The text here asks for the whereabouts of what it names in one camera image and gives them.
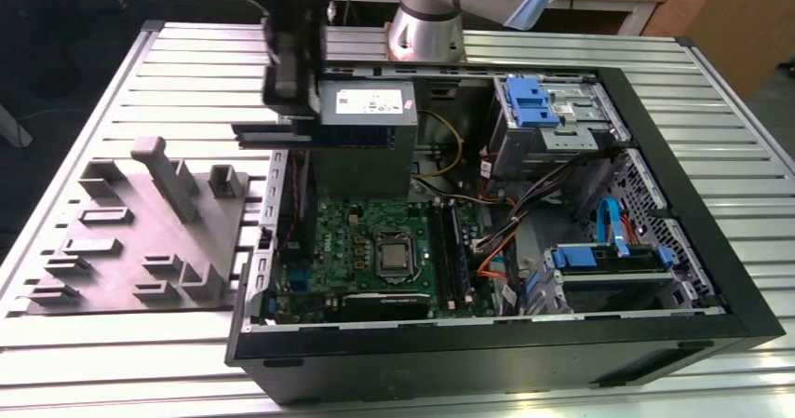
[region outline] cpu socket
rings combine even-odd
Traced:
[[[414,277],[413,241],[409,234],[374,234],[374,274],[388,283],[402,283]]]

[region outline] slotted metal table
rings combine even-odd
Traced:
[[[333,28],[334,60],[382,60],[384,31]],[[642,387],[424,398],[282,410],[224,365],[230,312],[32,317],[26,280],[62,241],[92,157],[136,163],[136,136],[160,135],[192,171],[220,162],[253,176],[238,239],[253,247],[269,152],[237,149],[229,123],[261,107],[256,25],[149,22],[0,268],[0,411],[21,416],[373,413],[421,416],[771,416],[795,413],[795,165],[693,47],[666,38],[465,33],[469,61],[622,68],[787,336],[713,357]],[[238,274],[246,252],[236,255]]]

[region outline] floor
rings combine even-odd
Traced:
[[[352,15],[368,22],[368,7]],[[233,1],[0,0],[0,104],[33,137],[26,149],[0,141],[0,261],[74,141],[144,20],[256,22]],[[780,69],[749,101],[769,132],[795,155],[795,79]]]

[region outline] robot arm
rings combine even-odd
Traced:
[[[293,121],[296,134],[312,132],[316,80],[322,72],[322,23],[333,0],[249,0],[264,12],[261,102]]]
[[[397,61],[449,62],[462,55],[460,13],[528,30],[549,0],[400,0],[388,31],[388,52]]]
[[[333,0],[249,0],[266,13],[261,101],[290,118],[293,132],[318,124],[316,81],[322,72],[322,18]],[[401,0],[388,32],[397,61],[457,61],[462,55],[460,13],[466,11],[520,30],[529,29],[549,0]]]

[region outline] white label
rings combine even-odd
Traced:
[[[336,92],[337,114],[401,114],[400,89],[341,89]]]
[[[573,108],[568,104],[554,104],[554,112],[557,114],[573,114]]]
[[[508,301],[510,306],[516,306],[516,293],[508,288],[508,285],[501,287],[501,297]]]
[[[480,161],[480,176],[485,179],[492,177],[492,163],[485,162],[484,160]]]

